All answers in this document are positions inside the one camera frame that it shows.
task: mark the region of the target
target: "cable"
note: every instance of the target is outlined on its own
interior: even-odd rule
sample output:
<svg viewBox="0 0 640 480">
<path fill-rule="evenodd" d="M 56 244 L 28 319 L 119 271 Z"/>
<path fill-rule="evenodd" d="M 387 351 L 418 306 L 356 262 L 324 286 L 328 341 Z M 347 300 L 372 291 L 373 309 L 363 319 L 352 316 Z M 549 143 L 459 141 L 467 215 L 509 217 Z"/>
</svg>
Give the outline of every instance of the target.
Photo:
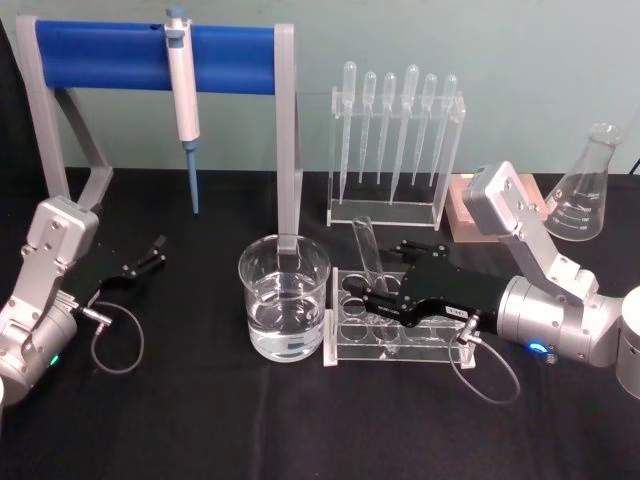
<svg viewBox="0 0 640 480">
<path fill-rule="evenodd" d="M 123 368 L 122 370 L 114 370 L 113 368 L 107 367 L 104 363 L 98 360 L 98 355 L 96 355 L 96 344 L 98 343 L 98 337 L 102 333 L 102 325 L 101 325 L 98 328 L 98 330 L 96 330 L 96 334 L 93 336 L 93 340 L 91 341 L 91 358 L 93 358 L 93 361 L 96 363 L 96 365 L 100 369 L 112 375 L 124 375 L 125 373 L 131 372 L 138 365 L 140 365 L 140 362 L 142 361 L 142 356 L 144 355 L 144 332 L 142 331 L 142 325 L 140 325 L 140 322 L 138 321 L 138 319 L 133 313 L 131 313 L 129 310 L 127 310 L 121 305 L 118 305 L 116 303 L 111 303 L 111 302 L 94 302 L 93 305 L 101 305 L 103 307 L 115 308 L 129 315 L 131 320 L 133 320 L 133 323 L 136 325 L 136 328 L 138 329 L 138 332 L 140 334 L 140 351 L 138 353 L 138 358 L 136 359 L 135 362 L 133 362 L 133 365 L 131 365 L 130 367 Z"/>
<path fill-rule="evenodd" d="M 634 173 L 636 173 L 636 169 L 638 168 L 638 166 L 640 166 L 640 158 L 636 161 L 636 163 L 633 164 L 631 170 L 629 170 L 629 175 L 633 175 Z"/>
<path fill-rule="evenodd" d="M 464 378 L 462 376 L 462 373 L 460 373 L 460 371 L 456 368 L 456 364 L 453 361 L 453 355 L 451 355 L 451 349 L 453 347 L 453 341 L 456 340 L 458 338 L 458 334 L 460 333 L 460 331 L 462 331 L 462 329 L 458 330 L 454 335 L 451 336 L 451 339 L 449 340 L 449 344 L 447 347 L 447 353 L 449 354 L 449 363 L 451 364 L 451 368 L 453 368 L 454 373 L 456 374 L 456 376 L 460 379 L 460 381 L 462 383 L 464 383 L 467 387 L 469 387 L 469 389 L 475 393 L 476 395 L 478 395 L 481 399 L 483 399 L 486 402 L 489 402 L 493 405 L 508 405 L 510 403 L 513 403 L 517 400 L 517 398 L 520 396 L 520 381 L 518 380 L 518 376 L 516 375 L 516 373 L 513 371 L 513 368 L 511 368 L 511 365 L 509 365 L 507 363 L 507 361 L 502 358 L 502 356 L 488 343 L 483 342 L 480 338 L 478 338 L 476 345 L 483 345 L 484 348 L 486 348 L 489 353 L 491 353 L 494 357 L 496 357 L 496 359 L 502 364 L 504 365 L 504 367 L 507 369 L 507 373 L 509 373 L 509 376 L 511 377 L 511 379 L 513 380 L 513 383 L 516 386 L 516 393 L 511 396 L 510 398 L 507 398 L 506 400 L 495 400 L 493 398 L 488 397 L 487 395 L 485 395 L 484 393 L 482 393 L 480 390 L 478 390 L 476 387 L 474 387 L 473 385 L 471 385 L 471 382 L 469 382 L 469 380 L 467 380 L 466 378 Z"/>
</svg>

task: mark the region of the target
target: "test tube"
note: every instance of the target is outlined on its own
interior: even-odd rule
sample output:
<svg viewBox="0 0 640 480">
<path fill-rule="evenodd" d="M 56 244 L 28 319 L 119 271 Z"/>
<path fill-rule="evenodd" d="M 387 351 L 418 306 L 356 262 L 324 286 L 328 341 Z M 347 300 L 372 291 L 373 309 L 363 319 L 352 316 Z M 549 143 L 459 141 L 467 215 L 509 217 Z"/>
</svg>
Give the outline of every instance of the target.
<svg viewBox="0 0 640 480">
<path fill-rule="evenodd" d="M 420 157 L 422 157 L 422 147 L 424 146 L 424 137 L 427 133 L 427 124 L 431 118 L 431 106 L 436 95 L 436 86 L 438 85 L 438 77 L 430 73 L 424 79 L 424 87 L 422 89 L 422 97 L 420 104 L 422 112 L 420 114 L 420 124 L 418 125 L 418 138 L 416 139 L 416 149 L 413 154 L 413 176 L 411 177 L 411 185 L 416 183 L 416 175 L 418 174 L 418 166 L 420 165 Z"/>
<path fill-rule="evenodd" d="M 347 184 L 347 167 L 349 164 L 349 139 L 351 135 L 351 116 L 353 102 L 356 98 L 356 64 L 344 64 L 342 75 L 342 105 L 344 110 L 344 128 L 342 130 L 342 155 L 340 157 L 340 204 Z"/>
<path fill-rule="evenodd" d="M 378 179 L 380 185 L 380 172 L 382 170 L 382 159 L 384 149 L 387 144 L 387 132 L 389 131 L 389 118 L 391 118 L 391 108 L 396 95 L 396 76 L 389 72 L 384 76 L 382 86 L 382 124 L 380 126 L 380 140 L 378 141 Z"/>
<path fill-rule="evenodd" d="M 380 252 L 378 252 L 378 243 L 373 233 L 371 219 L 366 216 L 356 217 L 351 221 L 351 224 L 367 282 L 371 288 L 387 292 L 387 282 L 384 278 L 382 260 L 380 260 Z"/>
<path fill-rule="evenodd" d="M 400 132 L 398 133 L 398 147 L 396 148 L 396 161 L 393 165 L 393 176 L 391 177 L 391 195 L 389 196 L 389 204 L 393 203 L 393 196 L 398 188 L 398 180 L 400 179 L 400 168 L 402 167 L 402 157 L 404 156 L 404 144 L 407 140 L 407 128 L 409 126 L 409 117 L 411 117 L 411 107 L 416 96 L 418 88 L 418 77 L 420 69 L 416 65 L 409 65 L 404 75 L 404 86 L 402 87 L 402 113 L 400 119 Z"/>
<path fill-rule="evenodd" d="M 364 171 L 364 162 L 367 157 L 367 141 L 369 139 L 369 123 L 371 121 L 371 112 L 373 110 L 373 100 L 376 95 L 376 74 L 367 72 L 364 76 L 364 87 L 362 89 L 362 104 L 364 111 L 362 112 L 362 134 L 360 135 L 360 176 L 358 182 L 362 183 L 362 172 Z"/>
<path fill-rule="evenodd" d="M 444 81 L 442 97 L 440 101 L 440 123 L 438 125 L 438 134 L 436 136 L 436 144 L 433 149 L 433 160 L 431 161 L 431 177 L 429 178 L 429 186 L 433 185 L 433 176 L 440 160 L 442 152 L 442 142 L 444 141 L 444 131 L 447 128 L 447 117 L 449 109 L 453 105 L 453 97 L 458 88 L 458 79 L 455 75 L 449 75 Z"/>
</svg>

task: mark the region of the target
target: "metal bracket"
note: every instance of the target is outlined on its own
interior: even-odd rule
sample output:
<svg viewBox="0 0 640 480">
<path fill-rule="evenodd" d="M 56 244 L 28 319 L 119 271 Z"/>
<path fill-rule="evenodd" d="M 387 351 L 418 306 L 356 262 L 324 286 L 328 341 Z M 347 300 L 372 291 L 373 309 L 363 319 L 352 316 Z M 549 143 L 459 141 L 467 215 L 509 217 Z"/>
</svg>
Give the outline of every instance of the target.
<svg viewBox="0 0 640 480">
<path fill-rule="evenodd" d="M 582 306 L 598 291 L 592 272 L 561 255 L 509 162 L 479 169 L 463 192 L 478 229 L 509 247 L 529 282 L 560 302 Z"/>
<path fill-rule="evenodd" d="M 55 111 L 55 101 L 57 101 L 69 120 L 91 167 L 91 175 L 78 200 L 79 205 L 91 210 L 102 200 L 111 180 L 112 168 L 91 135 L 75 95 L 66 90 L 54 92 L 47 87 L 36 36 L 36 21 L 37 17 L 34 16 L 18 16 L 16 34 L 20 53 L 20 70 L 29 99 L 49 195 L 71 198 Z"/>
<path fill-rule="evenodd" d="M 278 233 L 298 233 L 302 196 L 302 164 L 298 139 L 298 97 L 293 25 L 274 27 Z M 295 248 L 295 245 L 279 245 Z"/>
</svg>

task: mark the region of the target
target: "transfer pipette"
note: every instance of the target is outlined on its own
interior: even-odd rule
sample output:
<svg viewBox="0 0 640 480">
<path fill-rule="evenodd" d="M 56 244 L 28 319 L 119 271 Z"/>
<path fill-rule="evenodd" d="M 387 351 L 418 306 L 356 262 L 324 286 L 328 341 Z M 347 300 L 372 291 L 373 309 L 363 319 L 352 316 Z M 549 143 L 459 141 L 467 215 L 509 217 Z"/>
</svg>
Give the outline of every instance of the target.
<svg viewBox="0 0 640 480">
<path fill-rule="evenodd" d="M 433 160 L 431 161 L 431 177 L 429 178 L 429 186 L 433 185 L 433 175 L 435 174 L 440 153 L 442 152 L 442 142 L 444 141 L 444 131 L 447 128 L 447 117 L 449 109 L 453 105 L 453 97 L 458 88 L 458 79 L 455 75 L 449 75 L 444 80 L 444 88 L 442 89 L 442 97 L 440 101 L 440 123 L 438 125 L 438 134 L 436 136 L 436 144 L 433 149 Z"/>
<path fill-rule="evenodd" d="M 378 141 L 378 185 L 380 185 L 380 171 L 382 170 L 382 159 L 384 158 L 384 148 L 387 144 L 387 132 L 389 131 L 389 118 L 391 117 L 395 94 L 396 76 L 389 72 L 384 76 L 384 84 L 382 85 L 382 124 L 380 126 L 380 140 Z"/>
<path fill-rule="evenodd" d="M 402 166 L 402 157 L 404 156 L 404 144 L 407 140 L 407 127 L 409 126 L 409 117 L 411 117 L 411 107 L 416 97 L 416 88 L 418 88 L 418 77 L 420 69 L 416 65 L 409 65 L 404 74 L 404 86 L 402 87 L 402 113 L 400 119 L 400 133 L 398 134 L 398 147 L 396 148 L 396 161 L 393 165 L 393 176 L 391 177 L 391 195 L 389 196 L 389 204 L 393 203 L 393 196 L 398 188 L 398 180 L 400 179 L 400 167 Z"/>
<path fill-rule="evenodd" d="M 422 97 L 420 98 L 420 104 L 422 105 L 422 112 L 420 113 L 420 124 L 418 125 L 418 138 L 416 139 L 416 149 L 413 154 L 413 176 L 411 177 L 411 185 L 416 183 L 416 175 L 418 173 L 418 166 L 420 165 L 420 157 L 422 157 L 422 147 L 424 145 L 424 136 L 427 133 L 427 123 L 431 117 L 431 106 L 433 105 L 433 98 L 436 94 L 436 85 L 438 84 L 438 78 L 430 73 L 424 79 L 424 87 L 422 89 Z"/>
<path fill-rule="evenodd" d="M 362 134 L 360 135 L 360 176 L 358 182 L 362 183 L 362 172 L 364 171 L 364 162 L 367 156 L 367 140 L 369 139 L 369 122 L 371 120 L 371 111 L 373 109 L 373 99 L 376 95 L 376 74 L 367 72 L 364 76 L 364 87 L 362 89 L 362 104 L 364 111 L 362 112 Z"/>
<path fill-rule="evenodd" d="M 180 7 L 167 9 L 167 15 L 170 20 L 164 27 L 164 34 L 169 57 L 171 90 L 173 90 L 176 106 L 178 136 L 187 155 L 193 214 L 198 215 L 196 146 L 200 136 L 200 125 L 198 123 L 198 101 L 191 49 L 191 20 L 186 19 L 184 9 Z"/>
<path fill-rule="evenodd" d="M 351 116 L 353 114 L 353 101 L 356 98 L 356 64 L 347 62 L 344 64 L 342 74 L 342 105 L 344 127 L 342 130 L 342 156 L 340 158 L 340 204 L 344 196 L 344 187 L 347 185 L 347 167 L 349 164 L 349 137 L 351 135 Z"/>
</svg>

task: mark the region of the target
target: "erlenmeyer flask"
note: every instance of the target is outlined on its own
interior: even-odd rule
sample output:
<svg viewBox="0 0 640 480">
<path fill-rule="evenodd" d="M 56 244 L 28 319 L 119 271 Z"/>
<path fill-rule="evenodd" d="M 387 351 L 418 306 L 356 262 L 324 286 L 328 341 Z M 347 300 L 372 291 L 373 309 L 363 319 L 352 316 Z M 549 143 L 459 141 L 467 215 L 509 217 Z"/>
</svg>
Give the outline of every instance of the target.
<svg viewBox="0 0 640 480">
<path fill-rule="evenodd" d="M 544 226 L 563 240 L 591 240 L 602 230 L 607 199 L 609 162 L 622 141 L 622 130 L 609 123 L 595 123 L 575 165 L 562 177 L 546 203 L 549 217 Z"/>
</svg>

